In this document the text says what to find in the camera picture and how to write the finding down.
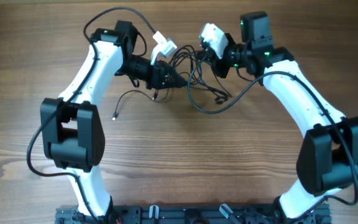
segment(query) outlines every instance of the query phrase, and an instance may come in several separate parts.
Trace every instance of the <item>black joint housing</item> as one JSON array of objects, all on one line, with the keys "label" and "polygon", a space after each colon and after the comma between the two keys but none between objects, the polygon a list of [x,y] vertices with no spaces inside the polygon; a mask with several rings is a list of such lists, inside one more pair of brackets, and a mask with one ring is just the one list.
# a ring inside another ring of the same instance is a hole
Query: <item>black joint housing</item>
[{"label": "black joint housing", "polygon": [[249,43],[254,53],[273,50],[273,37],[270,35],[269,17],[266,12],[251,12],[241,15],[241,36]]},{"label": "black joint housing", "polygon": [[222,59],[219,59],[216,54],[213,54],[209,59],[211,62],[212,72],[219,78],[226,78],[231,67],[234,64],[242,63],[242,48],[243,44],[236,44],[230,34],[224,34],[227,38],[228,44],[223,52]]},{"label": "black joint housing", "polygon": [[[40,106],[42,124],[59,110],[42,131],[45,156],[53,159],[59,168],[89,172],[100,163],[104,152],[105,139],[98,108],[87,101],[64,104],[62,99],[45,98]],[[76,120],[77,130],[62,126],[70,120]]]},{"label": "black joint housing", "polygon": [[116,76],[127,75],[132,79],[146,82],[146,88],[151,90],[166,88],[181,88],[187,85],[187,81],[177,74],[167,62],[159,60],[154,65],[150,60],[138,55],[131,55],[124,61]]},{"label": "black joint housing", "polygon": [[114,43],[120,46],[124,59],[131,56],[135,49],[138,31],[132,25],[132,22],[117,21],[114,30],[97,28],[92,34],[91,40],[97,42],[99,40]]},{"label": "black joint housing", "polygon": [[[336,124],[351,152],[358,179],[358,117],[344,119]],[[352,173],[343,145],[339,144],[332,127],[316,125],[308,130],[296,162],[298,178],[309,194],[319,196],[327,190],[346,188],[352,184]]]},{"label": "black joint housing", "polygon": [[256,78],[263,75],[265,68],[273,66],[273,63],[281,62],[284,60],[294,61],[294,56],[285,48],[278,47],[265,54],[252,54],[249,57],[249,65],[247,66],[247,73],[254,75]]}]

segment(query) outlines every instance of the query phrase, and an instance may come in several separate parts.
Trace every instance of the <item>wooden table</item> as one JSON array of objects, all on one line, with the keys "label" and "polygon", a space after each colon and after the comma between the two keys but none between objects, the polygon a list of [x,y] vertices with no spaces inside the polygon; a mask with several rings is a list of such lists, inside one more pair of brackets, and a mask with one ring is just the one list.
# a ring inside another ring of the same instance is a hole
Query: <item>wooden table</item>
[{"label": "wooden table", "polygon": [[[97,13],[122,5],[138,9],[177,46],[197,49],[206,22],[240,42],[239,16],[267,11],[275,46],[290,50],[333,106],[348,117],[358,116],[358,1],[0,5],[0,223],[52,223],[57,207],[76,204],[67,178],[37,177],[27,168],[25,152],[40,124],[42,100],[57,97],[84,62],[83,26]],[[131,12],[110,13],[88,32],[113,28],[117,19],[132,21],[143,33],[149,57],[152,33]],[[138,40],[135,52],[142,51]],[[204,76],[216,86],[208,66]],[[247,85],[233,70],[222,82],[234,95]],[[160,104],[134,94],[124,98],[118,120],[111,121],[118,98],[130,89],[127,77],[116,77],[99,110],[106,135],[101,167],[116,205],[269,203],[296,180],[301,133],[265,88],[253,87],[216,115],[194,108],[185,89]],[[195,91],[194,96],[205,108],[219,107],[210,93]],[[40,139],[33,160],[38,170],[58,171],[46,160]],[[350,200],[352,188],[340,196]],[[358,204],[330,204],[334,223],[358,223]]]}]

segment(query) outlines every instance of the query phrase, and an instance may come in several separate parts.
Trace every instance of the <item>black cable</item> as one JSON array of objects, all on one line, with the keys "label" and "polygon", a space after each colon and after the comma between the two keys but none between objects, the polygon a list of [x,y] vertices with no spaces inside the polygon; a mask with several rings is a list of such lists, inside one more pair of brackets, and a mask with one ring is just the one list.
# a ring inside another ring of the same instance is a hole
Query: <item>black cable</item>
[{"label": "black cable", "polygon": [[[173,55],[173,57],[171,58],[171,60],[169,61],[168,64],[171,65],[171,67],[174,69],[174,71],[176,71],[177,66],[179,66],[179,64],[181,64],[182,61],[184,61],[184,59],[189,58],[190,59],[190,72],[191,72],[194,67],[193,62],[197,62],[197,54],[200,52],[202,52],[202,51],[196,51],[192,45],[184,45],[183,47],[179,48],[175,52],[175,54]],[[218,103],[218,104],[223,103],[223,101],[221,101],[220,99],[223,99],[224,101],[226,101],[227,98],[232,97],[232,95],[228,92],[228,90],[223,87],[223,85],[218,80],[218,78],[215,74],[214,74],[215,79],[216,79],[217,83],[219,84],[219,86],[221,86],[223,91],[218,90],[217,88],[213,88],[205,83],[205,81],[202,79],[201,67],[197,68],[197,73],[198,73],[198,77],[193,76],[191,78],[192,80],[194,80],[191,82],[191,85],[200,84],[200,85],[206,87],[206,89],[191,87],[192,89],[209,90],[211,93],[213,93],[217,97],[215,100],[216,100],[216,103]]]},{"label": "black cable", "polygon": [[250,80],[250,79],[248,79],[248,78],[246,78],[246,77],[243,77],[243,76],[240,74],[239,68],[236,68],[236,72],[237,72],[237,75],[238,75],[240,78],[242,78],[243,80],[248,81],[248,82],[252,82],[252,80]]},{"label": "black cable", "polygon": [[156,98],[151,98],[148,96],[148,94],[144,93],[143,91],[140,91],[140,90],[129,90],[129,91],[126,91],[125,93],[123,93],[119,99],[118,99],[118,102],[117,102],[117,105],[116,105],[116,109],[114,110],[114,113],[112,114],[112,120],[115,120],[117,119],[118,117],[118,113],[117,113],[117,110],[118,110],[118,104],[119,102],[121,101],[122,97],[124,97],[126,94],[128,93],[132,93],[132,92],[136,92],[136,93],[141,93],[143,94],[144,96],[147,97],[147,99],[155,102],[155,103],[161,103],[162,101],[164,101],[165,99],[167,99],[167,96],[168,96],[168,92],[169,92],[169,88],[167,88],[167,93],[165,94],[164,98],[162,98],[161,100],[157,100]]},{"label": "black cable", "polygon": [[144,39],[143,35],[138,31],[137,34],[140,35],[140,37],[142,38],[143,40],[143,43],[144,43],[144,52],[141,54],[141,55],[138,55],[138,56],[143,56],[147,53],[147,44],[146,44],[146,40]]},{"label": "black cable", "polygon": [[342,198],[339,198],[335,195],[325,195],[320,201],[319,203],[322,203],[323,201],[327,200],[328,198],[332,198],[335,199],[345,205],[355,205],[358,202],[358,180],[357,180],[357,176],[356,176],[356,170],[354,168],[354,162],[353,162],[353,158],[351,156],[350,150],[346,144],[346,141],[342,135],[342,133],[338,130],[336,123],[334,122],[334,120],[332,119],[331,115],[329,114],[329,111],[323,106],[323,104],[318,100],[317,96],[310,90],[310,88],[304,83],[302,82],[297,76],[292,75],[291,73],[288,72],[281,72],[281,71],[274,71],[274,72],[268,72],[265,73],[259,77],[257,77],[254,81],[252,81],[230,104],[228,104],[227,106],[221,108],[220,110],[216,110],[216,111],[206,111],[202,108],[200,108],[198,105],[195,104],[195,102],[193,101],[192,97],[191,97],[191,91],[190,91],[190,80],[192,78],[192,76],[194,75],[196,69],[198,67],[201,66],[202,61],[205,60],[205,58],[207,57],[207,55],[205,55],[203,57],[203,59],[201,59],[200,63],[196,65],[195,69],[192,71],[192,73],[190,74],[190,78],[187,84],[187,92],[188,92],[188,97],[190,102],[200,111],[207,113],[207,114],[216,114],[216,113],[220,113],[223,112],[227,109],[229,109],[232,105],[234,105],[253,85],[255,85],[257,82],[259,82],[260,80],[262,80],[263,78],[269,76],[269,75],[285,75],[290,77],[291,79],[297,81],[310,95],[311,97],[314,99],[314,101],[316,102],[316,104],[319,106],[319,108],[323,111],[323,114],[327,117],[328,121],[331,123],[332,128],[334,129],[334,132],[336,133],[336,135],[339,138],[339,141],[341,142],[342,147],[344,148],[345,152],[346,152],[346,157],[347,160],[349,161],[349,165],[351,167],[351,173],[352,173],[352,181],[353,181],[353,186],[354,186],[354,199],[352,202],[348,202]]},{"label": "black cable", "polygon": [[91,65],[91,68],[89,69],[88,73],[86,74],[86,76],[84,77],[84,79],[82,80],[82,82],[80,83],[80,85],[78,86],[78,88],[73,92],[72,96],[63,104],[61,105],[61,107],[59,107],[56,111],[54,111],[45,121],[44,123],[42,123],[40,125],[40,127],[36,130],[36,132],[34,133],[34,135],[32,136],[31,140],[30,140],[30,143],[29,143],[29,146],[27,148],[27,155],[26,155],[26,161],[27,161],[27,165],[29,166],[29,169],[41,176],[41,177],[56,177],[56,176],[62,176],[62,175],[69,175],[69,176],[72,176],[77,185],[78,185],[78,189],[80,190],[80,194],[81,194],[81,197],[84,201],[84,204],[86,206],[86,209],[88,210],[89,214],[92,216],[92,219],[96,222],[96,223],[99,223],[98,219],[96,218],[95,214],[93,213],[92,209],[90,208],[89,206],[89,201],[86,199],[85,197],[85,193],[84,193],[84,190],[83,190],[83,187],[82,187],[82,184],[81,184],[81,181],[80,181],[80,176],[77,176],[75,174],[72,174],[70,172],[59,172],[59,173],[54,173],[54,174],[45,174],[45,173],[42,173],[42,172],[39,172],[37,171],[34,166],[32,165],[31,163],[31,152],[32,152],[32,148],[34,146],[34,143],[35,141],[37,140],[39,134],[44,130],[44,128],[46,127],[46,125],[54,118],[56,117],[57,114],[59,114],[62,109],[64,109],[64,107],[66,107],[67,104],[69,104],[71,101],[74,100],[75,97],[78,96],[78,94],[80,93],[80,91],[82,90],[82,88],[84,87],[85,83],[88,81],[89,77],[91,76],[97,62],[98,62],[98,50],[95,46],[95,44],[93,43],[93,41],[88,37],[88,35],[86,34],[86,29],[88,28],[88,26],[93,22],[95,21],[97,18],[101,17],[102,15],[104,15],[105,13],[108,13],[108,12],[111,12],[111,11],[114,11],[114,10],[120,10],[120,9],[123,9],[123,10],[129,10],[129,11],[132,11],[134,13],[136,13],[138,16],[140,16],[140,18],[143,19],[143,21],[147,24],[147,26],[150,28],[150,30],[155,33],[155,30],[153,29],[153,27],[149,24],[149,22],[146,20],[146,18],[138,11],[136,11],[135,9],[132,9],[132,8],[129,8],[129,7],[114,7],[114,8],[111,8],[111,9],[108,9],[106,11],[103,11],[102,13],[98,14],[97,16],[95,16],[94,18],[92,18],[85,26],[84,26],[84,29],[83,29],[83,34],[85,36],[85,38],[87,39],[87,41],[91,44],[92,48],[93,48],[93,52],[94,52],[94,59],[93,59],[93,63]]}]

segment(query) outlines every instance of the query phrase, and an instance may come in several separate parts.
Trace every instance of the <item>cable connector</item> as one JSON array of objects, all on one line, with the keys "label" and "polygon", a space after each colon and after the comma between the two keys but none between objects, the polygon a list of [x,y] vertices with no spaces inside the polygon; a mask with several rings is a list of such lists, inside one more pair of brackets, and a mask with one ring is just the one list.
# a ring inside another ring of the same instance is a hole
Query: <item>cable connector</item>
[{"label": "cable connector", "polygon": [[151,65],[157,61],[159,54],[162,54],[165,58],[169,57],[172,52],[177,49],[177,46],[171,39],[166,39],[159,31],[153,35],[153,39],[157,41],[157,46],[154,47],[151,55]]},{"label": "cable connector", "polygon": [[112,120],[115,121],[117,119],[117,111],[115,111],[113,114],[112,114]]},{"label": "cable connector", "polygon": [[158,97],[158,91],[155,91],[152,99],[153,99],[153,100],[156,100],[157,97]]}]

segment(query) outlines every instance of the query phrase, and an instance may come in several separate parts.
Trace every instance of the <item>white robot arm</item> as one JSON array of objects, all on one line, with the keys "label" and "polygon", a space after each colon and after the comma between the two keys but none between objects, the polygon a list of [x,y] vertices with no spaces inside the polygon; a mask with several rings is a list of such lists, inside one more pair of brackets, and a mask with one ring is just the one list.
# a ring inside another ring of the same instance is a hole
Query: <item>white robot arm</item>
[{"label": "white robot arm", "polygon": [[[224,32],[214,24],[206,24],[200,35],[201,46],[213,50],[214,54],[204,59],[209,61],[214,74],[221,78],[226,77],[231,67],[235,67],[237,72],[238,68],[246,68],[256,77],[250,86],[259,81],[280,100],[298,125],[304,137],[296,164],[300,179],[278,198],[277,205],[284,219],[293,222],[312,212],[328,197],[337,198],[328,195],[355,181],[357,184],[358,118],[348,119],[331,106],[305,78],[287,49],[273,48],[266,13],[244,14],[241,16],[241,29],[245,45],[236,44],[230,34],[223,36]],[[340,135],[345,136],[345,142],[339,140]],[[332,151],[332,142],[340,144],[339,148]],[[357,191],[354,203],[358,199]]]},{"label": "white robot arm", "polygon": [[[98,63],[79,95],[74,98],[72,102],[81,104],[87,101],[99,108],[110,82],[123,64],[124,56],[121,47],[114,45],[113,42],[97,41],[94,44],[99,50],[99,54],[97,55],[97,57],[99,57]],[[84,80],[85,75],[90,70],[94,57],[93,48],[90,46],[88,56],[80,71],[67,89],[59,95],[59,98],[63,98],[63,101],[66,101],[73,95],[73,92],[78,88],[79,84]],[[100,166],[93,166],[89,172],[72,167],[67,167],[66,171],[80,177],[85,197],[88,199],[89,206],[93,213],[97,217],[105,215],[110,205],[110,195],[104,186]],[[90,216],[76,180],[70,176],[68,178],[78,199],[78,211],[84,215]]]}]

